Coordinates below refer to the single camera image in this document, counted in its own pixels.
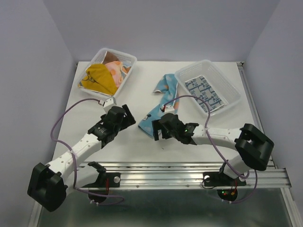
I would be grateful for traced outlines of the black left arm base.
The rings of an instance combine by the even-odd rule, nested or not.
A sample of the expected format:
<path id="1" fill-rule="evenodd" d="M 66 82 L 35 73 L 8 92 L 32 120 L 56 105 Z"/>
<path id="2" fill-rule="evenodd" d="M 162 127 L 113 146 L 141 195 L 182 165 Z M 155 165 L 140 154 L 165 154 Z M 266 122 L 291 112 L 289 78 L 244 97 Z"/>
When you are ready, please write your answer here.
<path id="1" fill-rule="evenodd" d="M 106 168 L 97 162 L 90 162 L 86 167 L 89 167 L 88 170 L 92 170 L 95 181 L 84 185 L 84 189 L 80 189 L 80 191 L 88 195 L 90 203 L 97 206 L 109 206 L 117 205 L 125 201 L 123 196 L 109 194 L 110 188 L 120 187 L 121 173 L 107 173 Z M 107 198 L 116 198 L 119 199 L 119 201 L 104 203 Z"/>

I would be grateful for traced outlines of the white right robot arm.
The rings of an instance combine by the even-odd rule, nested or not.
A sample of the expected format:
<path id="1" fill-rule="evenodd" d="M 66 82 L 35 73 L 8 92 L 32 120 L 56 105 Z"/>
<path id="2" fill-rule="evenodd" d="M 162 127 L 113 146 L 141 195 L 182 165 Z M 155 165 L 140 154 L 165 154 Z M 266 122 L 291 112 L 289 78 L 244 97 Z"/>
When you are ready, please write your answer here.
<path id="1" fill-rule="evenodd" d="M 152 121 L 152 128 L 155 140 L 175 138 L 185 145 L 212 145 L 224 162 L 218 172 L 222 184 L 245 178 L 249 170 L 265 171 L 274 148 L 274 142 L 249 123 L 239 129 L 208 128 L 184 124 L 178 115 L 167 113 Z"/>

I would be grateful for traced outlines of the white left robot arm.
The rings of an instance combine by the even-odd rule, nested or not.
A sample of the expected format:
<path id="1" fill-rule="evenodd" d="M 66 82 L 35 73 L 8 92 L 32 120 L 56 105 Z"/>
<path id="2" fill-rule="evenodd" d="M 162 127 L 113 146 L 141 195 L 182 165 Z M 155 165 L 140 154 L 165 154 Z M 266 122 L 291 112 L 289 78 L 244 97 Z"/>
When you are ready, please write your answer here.
<path id="1" fill-rule="evenodd" d="M 90 162 L 78 169 L 94 153 L 112 142 L 117 134 L 136 123 L 127 105 L 113 106 L 101 117 L 83 138 L 57 159 L 38 163 L 32 171 L 27 193 L 49 212 L 58 209 L 69 193 L 93 184 L 100 186 L 98 194 L 87 191 L 93 203 L 100 204 L 109 195 L 110 187 L 117 187 L 114 178 L 119 174 L 108 174 L 97 162 Z"/>

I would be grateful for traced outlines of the blue white logo towel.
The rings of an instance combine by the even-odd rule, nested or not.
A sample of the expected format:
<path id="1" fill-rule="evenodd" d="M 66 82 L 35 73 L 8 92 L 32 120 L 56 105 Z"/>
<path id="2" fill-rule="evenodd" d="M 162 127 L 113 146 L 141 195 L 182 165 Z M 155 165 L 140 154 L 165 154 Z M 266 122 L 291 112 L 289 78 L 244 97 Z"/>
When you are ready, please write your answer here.
<path id="1" fill-rule="evenodd" d="M 185 82 L 185 87 L 191 95 L 203 99 L 203 101 L 207 103 L 207 106 L 211 112 L 214 112 L 225 106 L 223 100 L 219 97 L 209 82 L 202 75 L 187 80 Z"/>

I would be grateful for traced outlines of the blue polka dot towel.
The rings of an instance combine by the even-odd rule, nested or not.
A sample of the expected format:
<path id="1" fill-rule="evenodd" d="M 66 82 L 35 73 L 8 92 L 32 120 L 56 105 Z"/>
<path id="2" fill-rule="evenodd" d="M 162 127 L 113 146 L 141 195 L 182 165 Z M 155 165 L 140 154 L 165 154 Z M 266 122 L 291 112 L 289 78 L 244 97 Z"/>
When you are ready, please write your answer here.
<path id="1" fill-rule="evenodd" d="M 152 121 L 163 116 L 161 108 L 165 103 L 178 96 L 178 81 L 173 73 L 165 74 L 156 85 L 154 93 L 163 94 L 160 102 L 139 122 L 138 127 L 149 137 L 154 138 Z"/>

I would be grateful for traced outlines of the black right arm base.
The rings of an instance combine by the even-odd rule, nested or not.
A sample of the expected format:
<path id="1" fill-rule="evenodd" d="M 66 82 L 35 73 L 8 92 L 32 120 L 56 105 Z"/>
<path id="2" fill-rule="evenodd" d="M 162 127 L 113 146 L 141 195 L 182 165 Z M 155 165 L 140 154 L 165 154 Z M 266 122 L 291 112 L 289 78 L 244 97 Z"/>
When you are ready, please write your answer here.
<path id="1" fill-rule="evenodd" d="M 226 176 L 223 170 L 217 172 L 204 172 L 201 186 L 204 189 L 216 189 L 220 199 L 227 202 L 235 202 L 238 197 L 238 187 L 246 186 L 246 181 L 239 177 L 235 179 Z"/>

